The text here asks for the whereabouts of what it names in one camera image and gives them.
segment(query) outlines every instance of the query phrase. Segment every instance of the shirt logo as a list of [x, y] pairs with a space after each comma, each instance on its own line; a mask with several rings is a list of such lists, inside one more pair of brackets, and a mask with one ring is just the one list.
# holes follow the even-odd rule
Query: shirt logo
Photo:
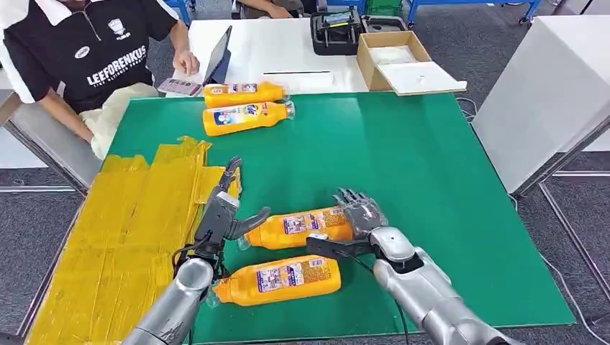
[[74, 54], [74, 57], [77, 59], [82, 59], [89, 54], [89, 50], [91, 50], [91, 48], [89, 48], [88, 46], [84, 46], [79, 49], [76, 54]]
[[110, 22], [108, 22], [108, 27], [110, 28], [110, 30], [112, 30], [112, 32], [114, 32], [116, 36], [118, 36], [117, 41], [124, 40], [132, 35], [131, 33], [127, 32], [125, 26], [123, 25], [123, 22], [121, 22], [121, 19], [117, 18], [111, 20]]
[[146, 47], [142, 46], [136, 50], [111, 61], [106, 67], [99, 72], [87, 77], [87, 82], [94, 88], [111, 83], [122, 74], [126, 73], [130, 68], [136, 67], [146, 61]]

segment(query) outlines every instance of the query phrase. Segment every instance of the person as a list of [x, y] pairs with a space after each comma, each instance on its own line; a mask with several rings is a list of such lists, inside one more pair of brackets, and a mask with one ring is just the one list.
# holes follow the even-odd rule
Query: person
[[245, 5], [247, 19], [268, 17], [272, 19], [299, 18], [316, 11], [315, 0], [238, 0]]
[[[39, 103], [100, 157], [122, 118], [116, 109], [134, 96], [158, 96], [146, 68], [149, 37], [169, 36], [173, 67], [199, 71], [187, 33], [163, 0], [2, 1], [0, 63], [24, 103]], [[114, 128], [96, 140], [102, 127]]]

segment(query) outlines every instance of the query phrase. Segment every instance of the white cloth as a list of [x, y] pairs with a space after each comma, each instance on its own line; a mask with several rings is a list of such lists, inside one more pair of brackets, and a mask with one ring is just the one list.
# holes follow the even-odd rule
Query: white cloth
[[108, 97], [100, 109], [83, 111], [80, 113], [85, 125], [91, 130], [94, 137], [91, 140], [91, 149], [95, 155], [103, 160], [108, 154], [110, 144], [117, 127], [123, 119], [125, 109], [131, 98], [158, 97], [155, 88], [144, 83], [137, 83], [126, 88], [120, 88]]

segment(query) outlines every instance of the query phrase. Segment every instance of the plastic bottle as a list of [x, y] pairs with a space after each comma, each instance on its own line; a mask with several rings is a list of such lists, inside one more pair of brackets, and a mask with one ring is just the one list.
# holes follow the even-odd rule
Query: plastic bottle
[[284, 87], [267, 81], [259, 84], [209, 84], [204, 87], [204, 100], [208, 108], [279, 101], [284, 96]]
[[273, 102], [226, 106], [204, 110], [204, 128], [210, 137], [256, 127], [271, 127], [294, 118], [294, 104]]
[[258, 305], [333, 293], [341, 288], [337, 261], [317, 255], [243, 267], [222, 279], [208, 305]]
[[334, 241], [352, 239], [352, 228], [339, 206], [271, 216], [258, 228], [244, 235], [240, 249], [265, 247], [284, 249], [304, 247], [311, 232], [327, 234]]

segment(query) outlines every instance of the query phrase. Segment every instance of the green mat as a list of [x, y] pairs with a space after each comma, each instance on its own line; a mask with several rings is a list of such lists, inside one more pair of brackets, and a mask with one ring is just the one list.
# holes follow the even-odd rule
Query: green mat
[[[292, 121], [208, 138], [201, 99], [134, 100], [110, 153], [142, 154], [152, 162], [159, 144], [189, 135], [213, 143], [209, 165], [239, 155], [242, 219], [263, 206], [273, 214], [331, 206], [336, 187], [354, 188], [375, 198], [390, 225], [432, 256], [483, 320], [494, 326], [574, 322], [453, 96], [343, 93], [293, 101]], [[241, 252], [234, 242], [225, 250], [231, 271], [301, 254]], [[194, 340], [401, 333], [396, 306], [374, 278], [347, 260], [340, 269], [341, 290], [331, 295], [248, 308], [203, 305]]]

